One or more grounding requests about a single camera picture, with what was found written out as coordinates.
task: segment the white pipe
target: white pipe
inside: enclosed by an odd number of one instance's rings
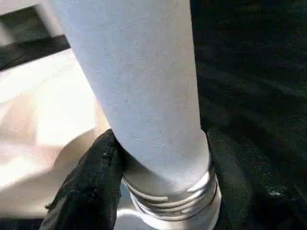
[[[209,167],[188,0],[53,0],[139,191],[186,191]]]

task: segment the silver metal base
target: silver metal base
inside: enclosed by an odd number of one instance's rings
[[[121,193],[114,230],[212,230],[219,216],[221,192],[218,183],[211,204],[198,214],[181,221],[156,219],[138,211],[124,183],[121,185]]]

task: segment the white surface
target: white surface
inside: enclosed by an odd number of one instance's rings
[[[209,154],[189,1],[50,2],[116,137],[145,166],[127,180],[154,196],[192,187]]]
[[[0,217],[39,217],[109,128],[71,50],[0,72]]]

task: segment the white cylindrical post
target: white cylindrical post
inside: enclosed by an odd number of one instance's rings
[[[187,191],[210,164],[189,1],[52,3],[110,126],[135,159],[126,180],[151,196]]]

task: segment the black glove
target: black glove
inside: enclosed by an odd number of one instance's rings
[[[112,130],[102,134],[67,176],[40,230],[111,230],[123,176],[122,148]]]

